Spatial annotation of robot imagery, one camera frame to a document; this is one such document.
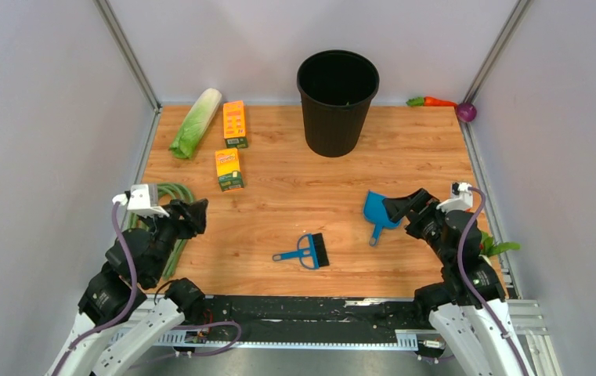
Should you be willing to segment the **blue dustpan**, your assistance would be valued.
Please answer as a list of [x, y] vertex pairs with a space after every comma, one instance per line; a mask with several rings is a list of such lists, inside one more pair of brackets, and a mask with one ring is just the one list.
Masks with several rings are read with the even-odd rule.
[[374, 225], [370, 236], [369, 245], [375, 247], [378, 243], [383, 230], [393, 230], [400, 226], [401, 221], [393, 222], [388, 216], [383, 200], [385, 196], [374, 191], [368, 190], [363, 205], [363, 216], [365, 220]]

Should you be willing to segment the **blue hand brush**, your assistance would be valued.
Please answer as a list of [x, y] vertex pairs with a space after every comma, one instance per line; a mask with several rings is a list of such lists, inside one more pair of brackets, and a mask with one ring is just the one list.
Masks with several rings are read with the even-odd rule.
[[303, 268], [318, 270], [330, 265], [327, 249], [322, 233], [306, 233], [302, 235], [294, 251], [275, 254], [272, 257], [274, 262], [297, 259]]

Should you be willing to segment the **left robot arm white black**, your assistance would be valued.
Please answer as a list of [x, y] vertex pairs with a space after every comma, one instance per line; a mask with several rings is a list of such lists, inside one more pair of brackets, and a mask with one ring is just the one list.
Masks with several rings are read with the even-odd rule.
[[203, 234], [207, 225], [206, 199], [158, 205], [155, 201], [136, 204], [134, 197], [124, 195], [115, 197], [114, 206], [122, 205], [139, 216], [146, 228], [122, 230], [113, 222], [114, 244], [78, 302], [73, 326], [47, 371], [49, 375], [121, 375], [170, 327], [182, 322], [196, 324], [204, 317], [203, 293], [182, 278], [122, 343], [110, 343], [146, 301], [145, 292], [159, 284], [176, 244]]

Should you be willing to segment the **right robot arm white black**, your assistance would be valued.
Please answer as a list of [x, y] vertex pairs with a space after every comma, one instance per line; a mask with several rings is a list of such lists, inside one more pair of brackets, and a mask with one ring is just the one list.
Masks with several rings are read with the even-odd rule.
[[502, 283], [482, 257], [478, 217], [486, 195], [454, 183], [445, 201], [419, 189], [382, 204], [393, 222], [407, 219], [406, 233], [442, 263], [442, 282], [415, 291], [414, 321], [439, 332], [467, 375], [532, 375]]

